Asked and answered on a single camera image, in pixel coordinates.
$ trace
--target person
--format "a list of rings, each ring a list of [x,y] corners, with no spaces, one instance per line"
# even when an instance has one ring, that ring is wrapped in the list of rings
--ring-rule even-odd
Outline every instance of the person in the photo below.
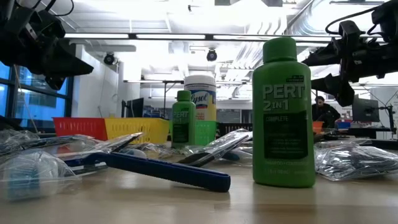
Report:
[[[339,118],[339,112],[325,103],[325,99],[322,96],[315,98],[315,104],[312,105],[312,121],[323,121],[323,128],[334,128],[335,121]]]

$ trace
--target table surface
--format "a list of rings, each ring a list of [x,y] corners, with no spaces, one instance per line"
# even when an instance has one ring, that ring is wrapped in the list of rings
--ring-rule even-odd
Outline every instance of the table surface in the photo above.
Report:
[[[284,189],[255,184],[250,167],[210,168],[231,175],[228,193],[108,169],[74,192],[0,202],[0,223],[398,223],[398,175]]]

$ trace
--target red basket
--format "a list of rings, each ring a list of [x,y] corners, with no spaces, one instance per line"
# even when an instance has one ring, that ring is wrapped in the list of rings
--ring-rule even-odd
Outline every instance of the red basket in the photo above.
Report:
[[[103,118],[53,118],[57,136],[84,134],[106,141],[105,120]]]

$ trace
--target lysol wipes container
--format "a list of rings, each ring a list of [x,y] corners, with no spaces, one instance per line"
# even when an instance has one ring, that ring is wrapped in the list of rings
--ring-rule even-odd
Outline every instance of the lysol wipes container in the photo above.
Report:
[[[191,91],[197,106],[197,120],[216,121],[216,80],[209,75],[190,75],[184,80],[184,90]]]

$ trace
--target security camera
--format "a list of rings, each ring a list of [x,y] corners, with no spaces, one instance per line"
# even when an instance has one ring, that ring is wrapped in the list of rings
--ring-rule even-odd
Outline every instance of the security camera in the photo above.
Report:
[[[115,65],[117,64],[118,59],[114,56],[113,52],[108,52],[106,53],[106,56],[104,58],[104,63],[107,65]]]
[[[215,49],[210,49],[209,52],[207,53],[207,61],[209,62],[214,62],[217,60],[217,53]]]

